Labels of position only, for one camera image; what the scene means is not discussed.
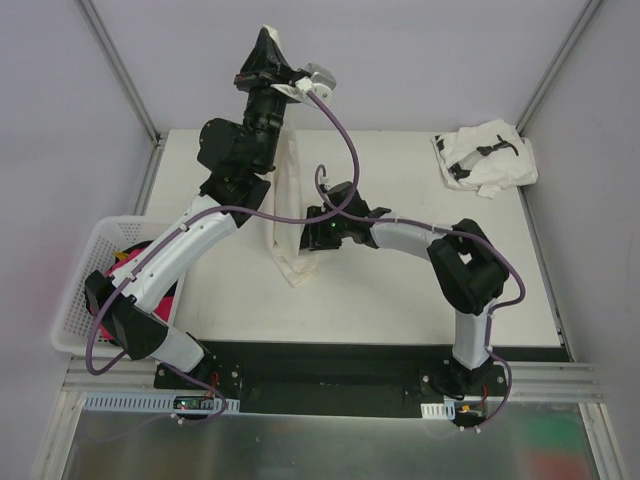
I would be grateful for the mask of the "cream white t shirt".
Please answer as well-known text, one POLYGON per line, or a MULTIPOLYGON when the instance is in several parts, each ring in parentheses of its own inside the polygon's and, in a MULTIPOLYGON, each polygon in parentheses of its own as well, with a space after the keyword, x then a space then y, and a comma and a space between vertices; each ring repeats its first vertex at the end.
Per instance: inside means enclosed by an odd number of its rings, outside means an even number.
MULTIPOLYGON (((271 188, 260 210, 283 218, 303 218, 304 209, 301 168, 294 115, 286 111, 275 153, 275 170, 266 176, 271 188)), ((309 280, 317 269, 314 256, 300 255, 303 225, 267 221, 266 247, 271 259, 292 288, 309 280)))

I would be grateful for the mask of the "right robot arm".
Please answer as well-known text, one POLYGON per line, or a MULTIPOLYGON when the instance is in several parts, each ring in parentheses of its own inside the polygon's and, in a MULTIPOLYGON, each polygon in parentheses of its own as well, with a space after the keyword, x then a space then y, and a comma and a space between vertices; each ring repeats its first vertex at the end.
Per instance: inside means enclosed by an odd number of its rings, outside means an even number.
POLYGON ((466 234, 486 238, 471 219, 437 233, 395 221, 390 209, 371 209, 356 194, 343 213, 305 226, 300 248, 335 250, 342 246, 343 239, 350 238, 373 249, 396 250, 429 261, 455 312, 450 360, 429 375, 429 385, 441 395, 461 400, 484 385, 493 366, 489 354, 490 310, 509 278, 508 270, 495 254, 466 234))

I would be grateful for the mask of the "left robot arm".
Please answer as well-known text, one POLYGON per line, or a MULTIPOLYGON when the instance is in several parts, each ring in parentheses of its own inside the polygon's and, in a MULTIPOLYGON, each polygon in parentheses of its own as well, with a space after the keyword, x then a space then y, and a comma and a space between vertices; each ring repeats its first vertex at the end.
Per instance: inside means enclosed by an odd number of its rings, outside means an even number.
POLYGON ((133 360, 173 366, 188 388, 210 380, 213 357, 193 336, 156 317, 168 290, 216 243, 234 234, 257 211, 271 187, 280 132, 290 98, 277 90, 301 73, 280 49, 278 33, 260 29, 236 88, 247 93, 239 123, 215 118, 199 136, 198 162, 210 173, 181 217, 137 256, 110 274, 85 280, 91 330, 105 329, 133 360))

